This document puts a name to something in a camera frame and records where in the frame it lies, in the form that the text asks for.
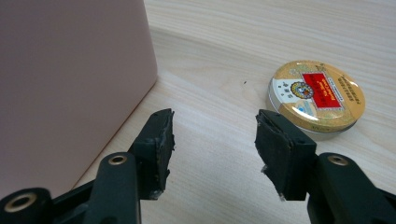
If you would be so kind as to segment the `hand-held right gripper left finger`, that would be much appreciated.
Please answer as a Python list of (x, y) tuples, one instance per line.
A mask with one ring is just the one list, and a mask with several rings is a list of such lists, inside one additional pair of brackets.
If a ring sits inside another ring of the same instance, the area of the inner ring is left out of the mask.
[(173, 116), (171, 108), (151, 114), (129, 148), (136, 160), (140, 200), (157, 200), (165, 191), (175, 147)]

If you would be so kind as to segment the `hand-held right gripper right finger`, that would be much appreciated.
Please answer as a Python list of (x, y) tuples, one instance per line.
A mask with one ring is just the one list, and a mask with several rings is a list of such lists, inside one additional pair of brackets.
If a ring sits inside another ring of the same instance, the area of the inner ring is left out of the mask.
[(264, 163), (262, 172), (286, 201), (304, 201), (316, 142), (274, 111), (260, 109), (256, 120), (255, 147)]

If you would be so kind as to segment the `round gold tin red label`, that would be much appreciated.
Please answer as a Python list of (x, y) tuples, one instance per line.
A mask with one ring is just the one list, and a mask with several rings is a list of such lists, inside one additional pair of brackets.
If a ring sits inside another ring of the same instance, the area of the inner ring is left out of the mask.
[(272, 108), (311, 133), (341, 133), (363, 115), (361, 87), (344, 71), (318, 61), (280, 66), (270, 80)]

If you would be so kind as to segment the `pink lidded storage box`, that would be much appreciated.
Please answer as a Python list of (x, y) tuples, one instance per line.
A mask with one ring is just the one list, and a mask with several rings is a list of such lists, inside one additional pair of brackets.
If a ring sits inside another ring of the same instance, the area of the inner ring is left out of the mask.
[(71, 189), (156, 79), (144, 0), (0, 0), (0, 196)]

